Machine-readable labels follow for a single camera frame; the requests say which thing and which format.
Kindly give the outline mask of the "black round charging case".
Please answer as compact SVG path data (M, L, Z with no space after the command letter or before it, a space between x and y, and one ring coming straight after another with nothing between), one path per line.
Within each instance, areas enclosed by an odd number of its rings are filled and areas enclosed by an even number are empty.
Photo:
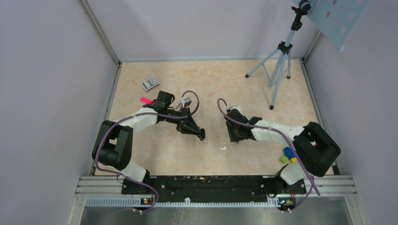
M206 138L206 131L205 131L204 128L202 128L202 129L200 130L200 134L198 135L198 138L199 138L201 141L205 140L205 138Z

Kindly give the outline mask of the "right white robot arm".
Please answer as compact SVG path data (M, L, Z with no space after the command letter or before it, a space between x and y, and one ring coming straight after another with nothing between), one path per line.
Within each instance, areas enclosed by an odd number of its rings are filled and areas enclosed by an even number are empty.
M275 180L281 193L288 193L295 183L308 176L323 177L341 153L338 144L316 122L289 126L261 117L247 119L239 106L228 107L224 118L231 142L268 141L292 150L296 161L285 166Z

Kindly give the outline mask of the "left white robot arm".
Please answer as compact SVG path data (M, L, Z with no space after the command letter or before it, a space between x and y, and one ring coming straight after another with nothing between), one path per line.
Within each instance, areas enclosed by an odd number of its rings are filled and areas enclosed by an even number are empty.
M136 113L116 122L103 121L92 151L96 169L130 178L138 193L148 192L151 182L147 177L150 173L132 158L135 135L165 121L175 124L176 130L181 134L194 135L201 141L206 137L205 129L198 126L192 117L198 107L191 111L191 99L182 95L180 109L174 109L171 104L175 99L173 94L159 91L155 100L143 105Z

